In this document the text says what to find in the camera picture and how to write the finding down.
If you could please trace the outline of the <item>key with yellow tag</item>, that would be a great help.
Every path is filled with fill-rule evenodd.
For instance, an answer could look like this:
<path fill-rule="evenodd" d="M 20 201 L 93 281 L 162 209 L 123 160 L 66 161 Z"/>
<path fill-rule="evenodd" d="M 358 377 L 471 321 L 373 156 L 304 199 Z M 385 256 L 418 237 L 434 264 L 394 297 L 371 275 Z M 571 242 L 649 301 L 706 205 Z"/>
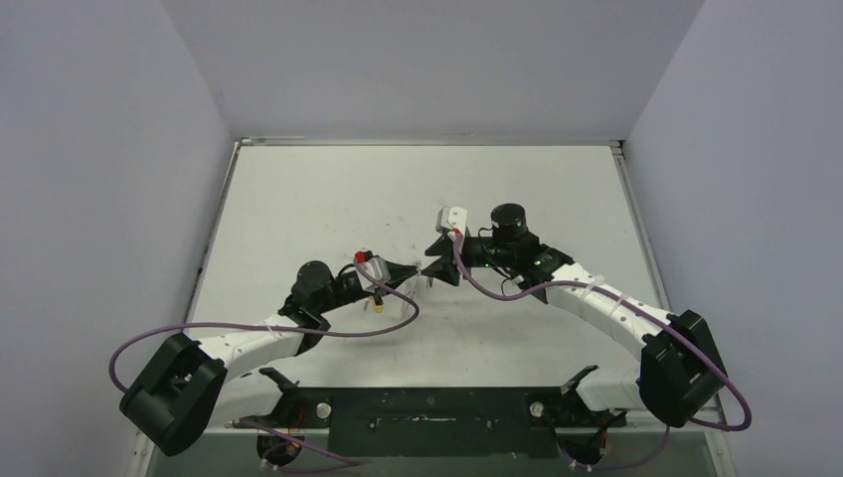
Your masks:
<path fill-rule="evenodd" d="M 380 294 L 373 294 L 368 299 L 369 306 L 375 313 L 382 313 L 384 311 L 384 298 Z"/>

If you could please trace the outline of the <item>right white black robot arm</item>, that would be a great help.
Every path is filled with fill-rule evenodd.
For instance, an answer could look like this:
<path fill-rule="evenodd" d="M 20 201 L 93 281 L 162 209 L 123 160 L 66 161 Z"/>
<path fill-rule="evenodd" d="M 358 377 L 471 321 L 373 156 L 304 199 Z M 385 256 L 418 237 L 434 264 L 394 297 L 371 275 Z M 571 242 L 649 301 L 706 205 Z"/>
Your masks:
<path fill-rule="evenodd" d="M 506 295 L 486 288 L 471 274 L 475 268 L 498 269 L 518 288 L 510 300 L 532 296 L 571 313 L 636 360 L 632 373 L 605 378 L 591 370 L 572 379 L 562 412 L 573 425 L 588 425 L 609 409 L 645 409 L 671 427 L 700 424 L 697 413 L 721 389 L 734 387 L 701 315 L 692 310 L 676 314 L 640 302 L 530 232 L 467 237 L 450 229 L 424 253 L 432 260 L 422 272 L 428 279 L 450 285 L 466 280 L 486 296 L 504 301 Z"/>

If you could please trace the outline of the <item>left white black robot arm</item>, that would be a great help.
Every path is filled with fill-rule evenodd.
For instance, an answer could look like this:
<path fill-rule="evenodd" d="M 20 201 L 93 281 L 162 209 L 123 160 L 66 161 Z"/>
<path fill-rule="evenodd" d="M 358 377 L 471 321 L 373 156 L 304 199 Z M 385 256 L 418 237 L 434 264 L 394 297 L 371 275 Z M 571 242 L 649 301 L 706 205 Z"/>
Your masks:
<path fill-rule="evenodd" d="M 121 386 L 120 412 L 167 456 L 193 445 L 209 426 L 260 416 L 281 428 L 296 415 L 296 385 L 271 367 L 298 357 L 324 337 L 339 338 L 328 312 L 386 296 L 402 299 L 415 315 L 421 310 L 399 292 L 418 276 L 413 265 L 357 253 L 339 273 L 319 260 L 300 266 L 281 308 L 254 323 L 208 322 L 218 335 L 192 338 L 201 323 L 160 328 L 165 340 L 129 386 Z"/>

